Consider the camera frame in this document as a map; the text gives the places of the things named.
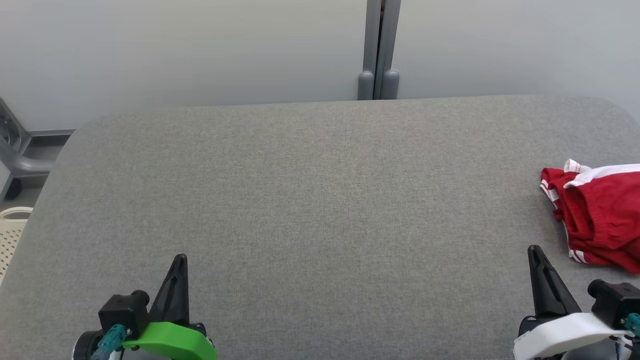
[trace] white wall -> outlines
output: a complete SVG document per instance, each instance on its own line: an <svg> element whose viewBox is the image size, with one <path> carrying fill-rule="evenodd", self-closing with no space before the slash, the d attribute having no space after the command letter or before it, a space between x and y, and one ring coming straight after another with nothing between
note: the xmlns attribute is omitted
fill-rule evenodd
<svg viewBox="0 0 640 360"><path fill-rule="evenodd" d="M640 2L403 0L398 98L579 94L640 119Z"/></svg>
<svg viewBox="0 0 640 360"><path fill-rule="evenodd" d="M2 0L0 97L28 131L169 106L357 98L366 0Z"/></svg>

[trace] plastic basket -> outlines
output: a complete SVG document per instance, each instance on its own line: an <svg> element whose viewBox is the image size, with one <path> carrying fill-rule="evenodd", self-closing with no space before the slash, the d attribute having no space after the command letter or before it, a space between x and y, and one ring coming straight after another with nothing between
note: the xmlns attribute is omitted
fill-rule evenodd
<svg viewBox="0 0 640 360"><path fill-rule="evenodd" d="M27 206L17 206L0 212L0 285L9 268L11 258L15 252L15 247L22 236L22 230L27 224L26 218L8 218L12 214L31 214L33 208Z"/></svg>

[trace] gray table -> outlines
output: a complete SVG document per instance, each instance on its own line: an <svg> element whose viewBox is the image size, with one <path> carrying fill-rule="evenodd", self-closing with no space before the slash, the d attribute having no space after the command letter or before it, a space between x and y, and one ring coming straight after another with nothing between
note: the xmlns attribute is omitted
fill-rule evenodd
<svg viewBox="0 0 640 360"><path fill-rule="evenodd" d="M599 99L178 108L76 131L0 287L0 356L64 359L114 293L189 256L220 359L512 357L540 244L583 309L543 167L640 162Z"/></svg>

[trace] red shorts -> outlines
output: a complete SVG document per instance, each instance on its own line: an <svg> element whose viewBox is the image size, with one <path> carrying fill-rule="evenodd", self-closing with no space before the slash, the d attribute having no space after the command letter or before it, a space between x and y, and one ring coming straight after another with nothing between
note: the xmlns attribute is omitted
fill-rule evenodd
<svg viewBox="0 0 640 360"><path fill-rule="evenodd" d="M640 164L589 168L569 159L540 187L564 222L569 257L640 274Z"/></svg>

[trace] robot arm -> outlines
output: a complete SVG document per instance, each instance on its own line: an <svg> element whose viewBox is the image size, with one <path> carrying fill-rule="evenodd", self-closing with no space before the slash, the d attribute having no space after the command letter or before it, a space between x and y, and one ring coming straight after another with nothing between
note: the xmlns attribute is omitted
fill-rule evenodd
<svg viewBox="0 0 640 360"><path fill-rule="evenodd" d="M592 313L582 313L542 249L532 245L528 253L536 314L520 324L516 360L628 359L640 335L640 290L595 280L588 289L596 299Z"/></svg>
<svg viewBox="0 0 640 360"><path fill-rule="evenodd" d="M141 290L113 295L100 309L101 330L87 331L76 342L73 360L113 357L116 349L142 348L174 360L216 360L202 323L189 322L187 257L179 254L147 312L149 296Z"/></svg>

